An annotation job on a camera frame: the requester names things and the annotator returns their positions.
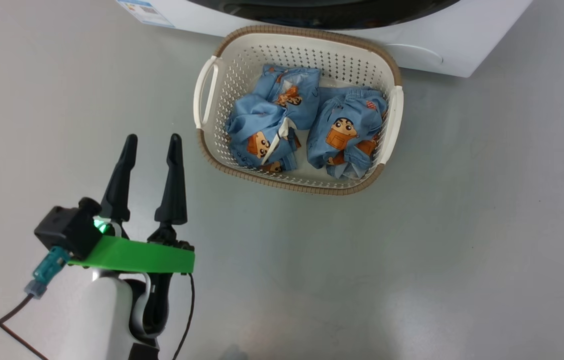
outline brown basket rim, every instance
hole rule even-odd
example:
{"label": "brown basket rim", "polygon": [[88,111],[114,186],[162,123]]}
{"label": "brown basket rim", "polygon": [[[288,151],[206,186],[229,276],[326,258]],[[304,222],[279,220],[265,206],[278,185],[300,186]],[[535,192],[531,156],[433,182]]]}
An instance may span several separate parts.
{"label": "brown basket rim", "polygon": [[[395,86],[402,86],[402,76],[400,75],[400,68],[396,63],[391,55],[388,54],[387,51],[384,50],[380,45],[373,43],[371,41],[356,38],[349,35],[344,34],[336,34],[335,32],[327,32],[321,30],[312,30],[312,29],[300,29],[296,27],[282,27],[282,26],[275,26],[275,25],[253,25],[253,26],[246,26],[240,29],[235,30],[228,34],[223,41],[218,46],[217,50],[215,51],[216,57],[222,57],[222,53],[227,48],[229,44],[235,39],[239,37],[243,37],[244,35],[248,34],[283,34],[283,35],[293,35],[298,37],[308,37],[314,39],[321,39],[325,41],[333,41],[335,43],[345,44],[355,46],[357,48],[362,48],[368,50],[376,55],[380,56],[391,68],[394,85]],[[360,192],[369,185],[371,185],[375,180],[380,176],[382,171],[385,168],[385,164],[378,164],[375,167],[375,170],[371,173],[369,177],[367,177],[364,181],[360,182],[359,184],[348,187],[346,189],[334,189],[328,187],[316,187],[316,186],[307,186],[307,185],[300,185],[300,184],[292,184],[289,182],[284,182],[280,180],[275,180],[272,178],[260,177],[253,175],[251,173],[247,173],[245,171],[241,171],[216,160],[215,157],[211,154],[209,147],[205,141],[204,137],[204,130],[198,129],[197,130],[197,142],[199,143],[200,150],[202,150],[202,155],[204,158],[217,170],[222,171],[223,173],[236,176],[238,178],[242,178],[245,180],[250,180],[251,182],[255,182],[258,184],[268,185],[269,187],[275,187],[278,189],[285,189],[287,191],[294,191],[294,192],[303,192],[308,194],[323,194],[323,195],[332,195],[332,196],[344,196],[355,194],[356,192]]]}

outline green bracket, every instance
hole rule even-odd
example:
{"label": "green bracket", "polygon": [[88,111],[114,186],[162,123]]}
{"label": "green bracket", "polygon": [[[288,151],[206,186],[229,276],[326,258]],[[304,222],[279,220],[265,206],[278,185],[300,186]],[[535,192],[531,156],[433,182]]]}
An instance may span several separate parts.
{"label": "green bracket", "polygon": [[69,264],[123,272],[190,274],[195,259],[190,250],[102,235],[86,260],[70,260]]}

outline black cable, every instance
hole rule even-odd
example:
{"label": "black cable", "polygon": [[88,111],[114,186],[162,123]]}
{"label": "black cable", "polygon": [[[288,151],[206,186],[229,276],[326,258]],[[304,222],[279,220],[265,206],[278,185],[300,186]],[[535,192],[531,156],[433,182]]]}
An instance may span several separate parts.
{"label": "black cable", "polygon": [[29,301],[31,301],[31,299],[33,299],[33,295],[32,294],[28,294],[24,300],[22,300],[22,302],[19,303],[19,305],[17,305],[13,310],[11,310],[8,314],[4,315],[3,317],[1,317],[0,319],[0,325],[4,324],[5,322],[8,321],[8,319],[11,319],[14,315],[16,315],[20,310],[22,310],[22,308],[24,308]]}
{"label": "black cable", "polygon": [[28,342],[26,342],[26,340],[24,340],[23,338],[19,337],[19,335],[17,335],[17,333],[15,333],[13,330],[11,330],[10,328],[8,328],[6,325],[4,324],[0,324],[0,328],[2,330],[4,330],[5,333],[7,333],[10,337],[12,337],[13,339],[15,339],[15,341],[19,342],[20,344],[22,344],[22,346],[24,346],[28,351],[30,351],[31,353],[35,354],[35,356],[37,356],[38,358],[42,359],[42,360],[49,360],[48,357],[42,355],[42,353],[40,353],[40,351],[38,351],[35,347],[31,346],[31,344],[29,344]]}
{"label": "black cable", "polygon": [[176,358],[180,354],[180,350],[182,350],[182,346],[184,345],[184,340],[186,340],[187,338],[189,329],[191,328],[191,319],[193,319],[193,307],[196,303],[196,286],[195,283],[193,283],[193,274],[189,273],[188,277],[191,278],[191,310],[188,313],[188,321],[186,322],[186,329],[184,330],[184,335],[182,335],[182,340],[179,341],[177,350],[175,350],[175,355],[173,355],[173,360],[176,360]]}

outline white plastic basket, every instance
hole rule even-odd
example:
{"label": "white plastic basket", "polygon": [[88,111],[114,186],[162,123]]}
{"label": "white plastic basket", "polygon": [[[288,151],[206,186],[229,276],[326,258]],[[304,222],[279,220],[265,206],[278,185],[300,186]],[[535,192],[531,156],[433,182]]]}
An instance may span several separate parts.
{"label": "white plastic basket", "polygon": [[[225,121],[236,100],[254,88],[264,64],[322,70],[321,87],[369,86],[384,93],[389,111],[380,130],[373,166],[357,180],[337,180],[307,162],[308,130],[298,131],[298,169],[281,173],[246,168],[229,150]],[[202,112],[204,85],[211,75]],[[380,175],[396,145],[403,115],[400,71],[382,47],[332,32],[277,26],[250,26],[229,34],[200,71],[193,97],[193,118],[200,148],[218,170],[291,191],[347,195],[368,187]]]}

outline sticker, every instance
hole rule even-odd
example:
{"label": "sticker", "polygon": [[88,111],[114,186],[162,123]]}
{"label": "sticker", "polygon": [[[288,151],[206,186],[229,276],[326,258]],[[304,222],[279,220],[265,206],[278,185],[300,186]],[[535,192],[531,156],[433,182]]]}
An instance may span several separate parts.
{"label": "sticker", "polygon": [[175,29],[175,26],[173,26],[173,24],[170,23],[149,2],[139,0],[117,0],[117,3],[124,7],[126,11],[135,16],[135,18],[140,20],[143,24]]}

